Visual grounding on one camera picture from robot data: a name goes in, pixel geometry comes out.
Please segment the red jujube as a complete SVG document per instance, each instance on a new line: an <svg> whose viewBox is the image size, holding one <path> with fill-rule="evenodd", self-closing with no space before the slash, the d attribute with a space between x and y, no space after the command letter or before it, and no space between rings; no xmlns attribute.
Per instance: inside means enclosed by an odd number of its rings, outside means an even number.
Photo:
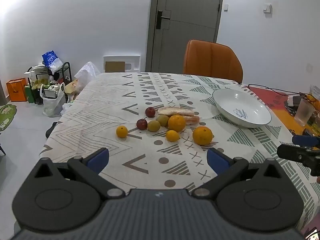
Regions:
<svg viewBox="0 0 320 240"><path fill-rule="evenodd" d="M148 128L148 122L145 119L139 119L136 122L136 126L139 130L144 131Z"/></svg>
<svg viewBox="0 0 320 240"><path fill-rule="evenodd" d="M146 110L145 110L145 114L148 118L153 118L156 114L156 111L153 107L148 107Z"/></svg>

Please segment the small tangerine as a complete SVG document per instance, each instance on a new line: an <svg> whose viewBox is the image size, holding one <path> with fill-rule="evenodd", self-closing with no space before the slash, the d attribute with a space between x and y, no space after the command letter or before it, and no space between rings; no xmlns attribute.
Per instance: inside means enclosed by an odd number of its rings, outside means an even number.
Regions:
<svg viewBox="0 0 320 240"><path fill-rule="evenodd" d="M127 134L128 134L128 129L125 126L121 125L121 126L117 127L117 129L116 129L117 137L126 138Z"/></svg>
<svg viewBox="0 0 320 240"><path fill-rule="evenodd" d="M165 135L167 141L176 142L180 139L180 135L175 130L168 130Z"/></svg>

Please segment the white plastic bag on floor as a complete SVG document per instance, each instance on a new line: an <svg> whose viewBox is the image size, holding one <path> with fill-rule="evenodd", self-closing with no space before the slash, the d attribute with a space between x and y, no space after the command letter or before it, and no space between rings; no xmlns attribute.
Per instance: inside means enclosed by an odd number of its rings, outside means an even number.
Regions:
<svg viewBox="0 0 320 240"><path fill-rule="evenodd" d="M41 85L40 97L43 100L44 115L51 118L60 116L62 106L66 103L65 84L61 83L57 89L46 89L44 85Z"/></svg>

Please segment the grey door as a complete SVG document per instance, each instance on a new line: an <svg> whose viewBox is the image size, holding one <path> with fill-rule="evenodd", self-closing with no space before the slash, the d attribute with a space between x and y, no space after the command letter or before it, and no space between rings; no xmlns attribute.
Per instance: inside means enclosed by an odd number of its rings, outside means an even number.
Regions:
<svg viewBox="0 0 320 240"><path fill-rule="evenodd" d="M190 40L216 42L222 0L151 0L146 46L147 72L183 72L183 60ZM156 29L157 11L162 20Z"/></svg>

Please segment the black metal rack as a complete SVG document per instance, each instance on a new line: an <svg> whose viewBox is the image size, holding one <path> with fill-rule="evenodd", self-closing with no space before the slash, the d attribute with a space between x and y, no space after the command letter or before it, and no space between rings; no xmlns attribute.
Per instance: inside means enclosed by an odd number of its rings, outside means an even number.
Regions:
<svg viewBox="0 0 320 240"><path fill-rule="evenodd" d="M27 101L38 105L43 104L40 98L40 87L42 85L45 88L49 88L51 85L59 85L61 83L67 85L72 81L71 64L69 62L63 63L62 67L54 74L44 64L39 64L30 67L24 75L27 77L27 84L24 88Z"/></svg>

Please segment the large orange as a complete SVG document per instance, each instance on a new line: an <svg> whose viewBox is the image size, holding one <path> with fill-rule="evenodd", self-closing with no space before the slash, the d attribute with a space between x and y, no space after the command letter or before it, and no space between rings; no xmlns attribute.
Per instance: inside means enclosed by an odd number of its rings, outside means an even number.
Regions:
<svg viewBox="0 0 320 240"><path fill-rule="evenodd" d="M210 144L213 137L212 131L206 126L197 127L193 131L193 141L200 146Z"/></svg>
<svg viewBox="0 0 320 240"><path fill-rule="evenodd" d="M168 120L168 129L181 132L186 126L186 120L181 115L173 115Z"/></svg>

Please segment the red orange printed mat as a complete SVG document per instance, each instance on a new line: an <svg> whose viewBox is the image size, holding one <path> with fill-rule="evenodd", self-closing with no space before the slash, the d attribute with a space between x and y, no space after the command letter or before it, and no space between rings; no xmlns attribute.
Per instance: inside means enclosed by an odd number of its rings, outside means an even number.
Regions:
<svg viewBox="0 0 320 240"><path fill-rule="evenodd" d="M287 96L284 92L273 92L270 89L255 85L247 85L247 87L272 110L292 134L303 134L304 129L307 129L310 134L318 135L317 132L312 130L312 127L309 124L302 127L294 120L294 117L285 108Z"/></svg>

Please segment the red jujube back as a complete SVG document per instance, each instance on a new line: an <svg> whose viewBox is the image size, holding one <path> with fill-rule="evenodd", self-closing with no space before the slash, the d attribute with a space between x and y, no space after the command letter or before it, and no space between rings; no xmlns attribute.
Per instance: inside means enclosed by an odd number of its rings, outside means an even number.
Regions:
<svg viewBox="0 0 320 240"><path fill-rule="evenodd" d="M156 114L156 111L153 107L148 107L146 110L145 110L145 114L148 118L153 118Z"/></svg>

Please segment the green kiwi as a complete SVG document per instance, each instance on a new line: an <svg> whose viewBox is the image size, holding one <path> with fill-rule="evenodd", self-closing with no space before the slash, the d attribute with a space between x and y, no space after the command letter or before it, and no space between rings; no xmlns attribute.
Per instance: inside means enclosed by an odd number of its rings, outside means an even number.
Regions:
<svg viewBox="0 0 320 240"><path fill-rule="evenodd" d="M161 126L167 126L169 117L167 115L159 115L157 117L157 121L160 123Z"/></svg>
<svg viewBox="0 0 320 240"><path fill-rule="evenodd" d="M161 128L161 124L157 120L148 122L148 130L150 132L157 132Z"/></svg>

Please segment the peeled pomelo piece front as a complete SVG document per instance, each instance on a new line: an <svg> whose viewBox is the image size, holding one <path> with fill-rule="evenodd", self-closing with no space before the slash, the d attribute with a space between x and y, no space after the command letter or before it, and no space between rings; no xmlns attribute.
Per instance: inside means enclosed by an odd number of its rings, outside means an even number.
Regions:
<svg viewBox="0 0 320 240"><path fill-rule="evenodd" d="M186 125L196 125L196 124L198 124L200 122L200 117L197 116L197 115L194 115L194 116L185 115L184 119L185 119L185 124Z"/></svg>

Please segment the red jujube front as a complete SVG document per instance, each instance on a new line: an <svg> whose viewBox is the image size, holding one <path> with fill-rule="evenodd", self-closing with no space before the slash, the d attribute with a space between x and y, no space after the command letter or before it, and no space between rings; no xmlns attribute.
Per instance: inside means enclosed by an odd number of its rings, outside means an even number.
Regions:
<svg viewBox="0 0 320 240"><path fill-rule="evenodd" d="M139 130L144 131L148 128L148 122L145 119L139 119L136 122L136 126Z"/></svg>

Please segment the orange leather chair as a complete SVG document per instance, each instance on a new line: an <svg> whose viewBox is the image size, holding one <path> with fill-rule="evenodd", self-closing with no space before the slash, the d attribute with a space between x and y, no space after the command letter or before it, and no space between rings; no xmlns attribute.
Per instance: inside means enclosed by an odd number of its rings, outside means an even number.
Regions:
<svg viewBox="0 0 320 240"><path fill-rule="evenodd" d="M241 63L231 48L223 44L190 40L184 55L184 74L243 81Z"/></svg>

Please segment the small tangerine front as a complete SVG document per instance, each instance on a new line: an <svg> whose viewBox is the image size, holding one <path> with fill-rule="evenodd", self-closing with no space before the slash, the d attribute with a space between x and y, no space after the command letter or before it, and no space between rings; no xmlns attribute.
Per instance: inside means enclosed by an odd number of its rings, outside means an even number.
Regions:
<svg viewBox="0 0 320 240"><path fill-rule="evenodd" d="M176 142L180 139L180 135L175 130L168 130L165 135L167 141Z"/></svg>

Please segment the green patterned cushion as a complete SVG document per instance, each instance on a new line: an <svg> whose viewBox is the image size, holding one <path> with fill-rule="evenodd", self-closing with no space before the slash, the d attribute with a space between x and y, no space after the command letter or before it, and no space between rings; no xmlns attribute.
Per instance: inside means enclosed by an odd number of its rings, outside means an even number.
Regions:
<svg viewBox="0 0 320 240"><path fill-rule="evenodd" d="M0 109L0 131L4 131L14 119L17 113L17 107L12 104L6 104Z"/></svg>

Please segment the white power adapter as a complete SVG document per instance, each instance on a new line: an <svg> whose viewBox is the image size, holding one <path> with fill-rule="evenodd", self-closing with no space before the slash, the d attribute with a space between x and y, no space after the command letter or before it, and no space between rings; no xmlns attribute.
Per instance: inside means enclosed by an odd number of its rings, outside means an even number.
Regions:
<svg viewBox="0 0 320 240"><path fill-rule="evenodd" d="M289 95L287 98L287 105L289 107L298 107L302 98L301 95Z"/></svg>

